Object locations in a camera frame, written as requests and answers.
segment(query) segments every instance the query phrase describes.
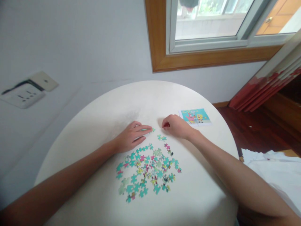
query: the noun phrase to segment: spongebob picture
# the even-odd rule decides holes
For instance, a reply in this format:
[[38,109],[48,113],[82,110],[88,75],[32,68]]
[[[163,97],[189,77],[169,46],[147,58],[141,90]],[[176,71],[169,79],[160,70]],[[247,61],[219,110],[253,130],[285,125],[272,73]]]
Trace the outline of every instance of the spongebob picture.
[[179,115],[192,127],[211,125],[207,113],[203,108],[191,110],[179,110]]

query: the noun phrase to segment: white cloth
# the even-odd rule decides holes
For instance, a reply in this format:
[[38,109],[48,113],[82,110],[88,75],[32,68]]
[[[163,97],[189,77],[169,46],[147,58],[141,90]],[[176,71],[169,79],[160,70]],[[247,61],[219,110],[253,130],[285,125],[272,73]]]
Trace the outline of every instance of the white cloth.
[[301,158],[282,152],[265,154],[242,149],[244,164],[264,179],[301,217]]

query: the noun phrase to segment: door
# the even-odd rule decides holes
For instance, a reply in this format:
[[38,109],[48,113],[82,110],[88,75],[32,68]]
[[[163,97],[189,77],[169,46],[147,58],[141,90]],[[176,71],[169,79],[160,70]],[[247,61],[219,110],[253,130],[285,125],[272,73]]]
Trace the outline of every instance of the door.
[[256,35],[278,34],[301,6],[301,0],[278,0]]

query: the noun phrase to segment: wall outlet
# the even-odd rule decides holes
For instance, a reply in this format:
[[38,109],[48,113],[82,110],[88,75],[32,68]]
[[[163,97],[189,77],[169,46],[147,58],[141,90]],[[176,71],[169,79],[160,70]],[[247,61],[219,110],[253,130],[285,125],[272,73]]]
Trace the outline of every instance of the wall outlet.
[[51,91],[59,85],[45,72],[36,73],[30,76],[29,79],[32,80],[34,83],[37,83],[40,87],[42,87],[46,91]]
[[26,83],[12,89],[11,91],[1,94],[0,99],[24,109],[33,105],[43,96],[45,96],[45,93],[41,92],[33,85]]

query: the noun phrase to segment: white tabletop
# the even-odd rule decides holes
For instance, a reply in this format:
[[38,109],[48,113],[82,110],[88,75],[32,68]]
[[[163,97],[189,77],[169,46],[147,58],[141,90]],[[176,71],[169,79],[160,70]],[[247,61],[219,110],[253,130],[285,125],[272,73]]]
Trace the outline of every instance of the white tabletop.
[[[113,156],[48,221],[48,225],[234,225],[237,203],[231,198],[200,152],[189,142],[175,139],[161,128],[163,118],[178,110],[204,108],[211,126],[196,127],[209,140],[238,158],[233,136],[216,108],[197,92],[179,84],[143,81],[121,86],[98,97],[81,110],[63,129],[50,148],[35,184],[76,162],[113,139],[136,120],[156,130],[146,135],[137,148],[168,143],[182,172],[169,183],[170,191],[156,194],[150,181],[147,195],[130,203],[127,194],[119,195],[122,179],[137,168],[116,168],[135,150]],[[166,141],[157,135],[166,136]],[[148,149],[143,154],[152,155]]]

